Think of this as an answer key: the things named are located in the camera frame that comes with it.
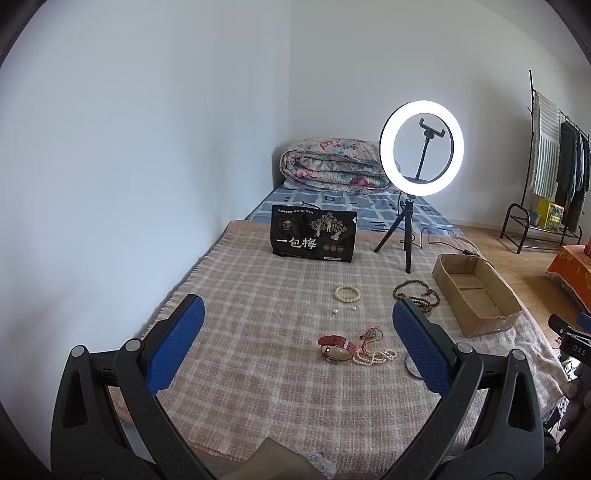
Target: black snack package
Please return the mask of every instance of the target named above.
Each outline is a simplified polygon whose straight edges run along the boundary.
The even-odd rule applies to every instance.
[[[351,262],[357,212],[273,205],[271,245],[281,257]]]

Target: folded quilt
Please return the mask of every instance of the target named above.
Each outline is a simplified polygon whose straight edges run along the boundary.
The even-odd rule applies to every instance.
[[[290,187],[376,193],[392,187],[379,159],[379,144],[351,138],[307,138],[291,144],[280,170]]]

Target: ring light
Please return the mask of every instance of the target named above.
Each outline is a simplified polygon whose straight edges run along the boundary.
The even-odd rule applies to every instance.
[[[407,180],[402,176],[394,161],[394,142],[400,128],[411,117],[421,113],[430,113],[438,116],[446,124],[452,138],[453,151],[452,159],[447,170],[439,178],[426,183],[416,183]],[[462,129],[452,113],[438,103],[428,100],[407,103],[390,115],[390,118],[386,121],[379,139],[379,157],[386,176],[396,188],[409,195],[421,197],[433,195],[447,187],[456,177],[457,172],[462,166],[462,160],[464,158],[464,136]]]

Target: red string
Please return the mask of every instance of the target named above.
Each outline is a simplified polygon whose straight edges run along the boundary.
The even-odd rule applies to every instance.
[[[372,332],[379,332],[379,336],[376,336],[375,338],[371,338],[370,335]],[[363,343],[361,344],[361,351],[363,353],[369,353],[365,349],[365,346],[369,345],[370,343],[379,342],[382,338],[384,338],[384,334],[383,334],[382,330],[379,329],[379,326],[370,327],[359,338],[363,339]]]

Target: bead bracelet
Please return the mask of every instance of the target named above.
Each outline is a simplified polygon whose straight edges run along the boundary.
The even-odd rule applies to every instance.
[[[357,295],[352,299],[346,299],[345,297],[340,295],[340,291],[343,289],[353,290]],[[347,285],[339,285],[335,289],[335,298],[342,302],[342,303],[354,303],[361,298],[361,290],[358,289],[355,285],[347,284]]]

